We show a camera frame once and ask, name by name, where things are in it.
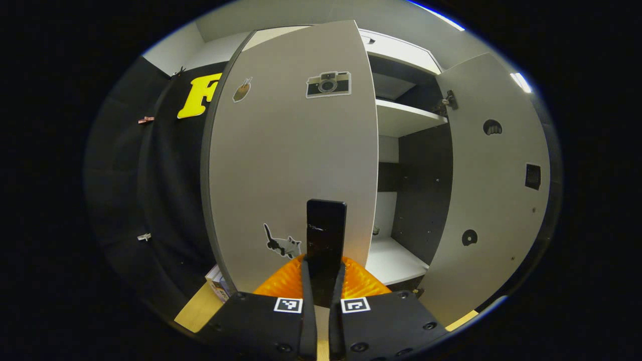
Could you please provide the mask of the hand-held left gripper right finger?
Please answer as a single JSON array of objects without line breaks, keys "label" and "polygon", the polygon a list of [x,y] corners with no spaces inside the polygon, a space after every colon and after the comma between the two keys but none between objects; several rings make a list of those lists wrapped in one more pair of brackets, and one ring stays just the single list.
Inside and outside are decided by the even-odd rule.
[{"label": "hand-held left gripper right finger", "polygon": [[418,360],[448,334],[413,291],[392,291],[342,258],[330,306],[330,359]]}]

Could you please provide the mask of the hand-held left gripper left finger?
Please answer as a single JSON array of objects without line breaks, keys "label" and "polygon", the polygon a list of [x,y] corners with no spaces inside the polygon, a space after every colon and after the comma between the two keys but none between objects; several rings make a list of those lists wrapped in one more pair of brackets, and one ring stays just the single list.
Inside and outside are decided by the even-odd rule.
[{"label": "hand-held left gripper left finger", "polygon": [[296,292],[236,292],[199,331],[215,360],[315,360],[317,330],[308,262],[289,261],[268,279]]}]

